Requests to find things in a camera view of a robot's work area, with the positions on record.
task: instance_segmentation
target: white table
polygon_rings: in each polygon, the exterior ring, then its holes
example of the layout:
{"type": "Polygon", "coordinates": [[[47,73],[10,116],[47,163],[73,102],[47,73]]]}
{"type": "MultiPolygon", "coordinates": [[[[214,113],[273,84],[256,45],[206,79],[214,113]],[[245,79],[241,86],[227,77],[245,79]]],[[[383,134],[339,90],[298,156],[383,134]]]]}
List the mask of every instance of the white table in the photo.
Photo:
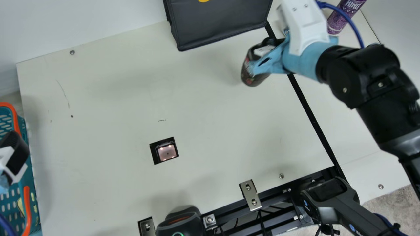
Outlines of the white table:
{"type": "MultiPolygon", "coordinates": [[[[374,41],[363,16],[354,20],[374,41]]],[[[242,84],[246,51],[266,36],[258,29],[178,52],[162,22],[19,63],[43,234],[134,236],[137,221],[157,224],[177,206],[208,212],[242,199],[243,181],[262,192],[332,166],[286,76],[242,84]],[[149,144],[168,137],[180,157],[154,165],[149,144]]],[[[351,31],[340,40],[356,46],[351,31]]],[[[362,200],[386,193],[357,182],[378,184],[360,171],[378,149],[357,114],[328,87],[298,81],[362,200]],[[336,111],[325,113],[326,103],[336,111]]]]}

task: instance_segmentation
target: black metal frame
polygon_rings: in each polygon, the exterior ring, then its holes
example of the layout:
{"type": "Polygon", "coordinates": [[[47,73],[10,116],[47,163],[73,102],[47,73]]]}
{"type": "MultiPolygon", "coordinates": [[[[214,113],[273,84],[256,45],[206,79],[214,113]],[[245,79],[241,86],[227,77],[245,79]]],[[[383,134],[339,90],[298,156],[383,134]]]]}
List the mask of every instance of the black metal frame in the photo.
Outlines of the black metal frame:
{"type": "MultiPolygon", "coordinates": [[[[274,32],[267,22],[265,29],[271,38],[276,38],[274,32]]],[[[308,102],[303,95],[299,84],[297,83],[293,74],[287,75],[290,83],[292,84],[296,95],[298,96],[302,107],[304,108],[316,134],[318,135],[319,140],[321,141],[326,153],[328,154],[329,158],[333,162],[334,166],[327,168],[325,170],[318,171],[316,173],[307,175],[305,177],[299,178],[297,180],[293,180],[286,184],[280,185],[273,189],[267,190],[265,192],[261,192],[258,194],[261,204],[263,208],[269,207],[270,205],[276,204],[278,202],[290,202],[293,203],[293,206],[287,207],[277,212],[273,212],[271,214],[265,215],[260,217],[260,219],[252,220],[245,224],[242,224],[238,227],[234,227],[224,232],[216,233],[215,230],[206,231],[207,236],[213,235],[230,235],[230,236],[242,236],[242,235],[276,235],[280,233],[284,233],[288,230],[294,228],[301,228],[305,226],[312,225],[312,219],[308,217],[297,218],[296,216],[305,214],[305,212],[301,211],[298,206],[293,202],[292,195],[296,194],[294,188],[301,186],[304,183],[312,182],[315,180],[317,183],[325,182],[330,180],[336,176],[339,176],[346,180],[343,171],[332,151],[330,144],[327,141],[324,133],[322,132],[321,127],[319,126],[308,102]]],[[[207,216],[210,214],[214,214],[217,224],[221,227],[225,223],[235,220],[237,218],[243,217],[250,213],[248,204],[245,199],[242,199],[238,202],[229,204],[227,206],[221,207],[214,211],[202,214],[202,216],[207,216]]]]}

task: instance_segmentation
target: black square hole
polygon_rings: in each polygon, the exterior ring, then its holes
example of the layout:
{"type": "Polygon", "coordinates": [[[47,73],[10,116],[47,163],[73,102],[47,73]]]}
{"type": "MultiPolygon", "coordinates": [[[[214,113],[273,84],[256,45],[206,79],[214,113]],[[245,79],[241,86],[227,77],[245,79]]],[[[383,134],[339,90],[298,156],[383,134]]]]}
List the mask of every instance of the black square hole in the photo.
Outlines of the black square hole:
{"type": "Polygon", "coordinates": [[[179,157],[173,137],[154,142],[149,146],[155,165],[179,157]]]}

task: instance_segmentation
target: plastic basket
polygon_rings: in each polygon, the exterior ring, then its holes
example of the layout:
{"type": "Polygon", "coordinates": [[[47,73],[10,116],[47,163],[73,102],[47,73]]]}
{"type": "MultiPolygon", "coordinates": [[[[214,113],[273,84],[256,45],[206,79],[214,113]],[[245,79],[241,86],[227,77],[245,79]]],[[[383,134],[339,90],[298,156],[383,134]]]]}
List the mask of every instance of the plastic basket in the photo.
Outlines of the plastic basket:
{"type": "MultiPolygon", "coordinates": [[[[21,133],[23,140],[28,143],[25,120],[22,117],[17,116],[16,111],[11,104],[0,102],[0,139],[12,130],[21,133]]],[[[42,232],[30,156],[26,160],[26,164],[28,165],[28,168],[21,181],[18,184],[12,184],[8,193],[0,195],[0,214],[8,219],[10,224],[14,227],[15,232],[18,235],[21,235],[26,226],[26,219],[19,210],[18,201],[21,199],[19,202],[22,203],[25,212],[23,188],[29,186],[32,218],[30,235],[36,234],[38,236],[42,235],[42,232]]],[[[0,236],[7,236],[6,231],[0,230],[0,236]]]]}

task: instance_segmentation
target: gray fabric bin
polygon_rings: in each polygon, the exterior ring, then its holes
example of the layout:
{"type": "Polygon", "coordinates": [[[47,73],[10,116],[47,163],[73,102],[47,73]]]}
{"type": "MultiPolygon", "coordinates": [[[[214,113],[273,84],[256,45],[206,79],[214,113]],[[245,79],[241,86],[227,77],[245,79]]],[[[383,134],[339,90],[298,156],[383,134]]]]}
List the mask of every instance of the gray fabric bin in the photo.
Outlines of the gray fabric bin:
{"type": "Polygon", "coordinates": [[[163,0],[179,51],[264,27],[273,0],[163,0]]]}

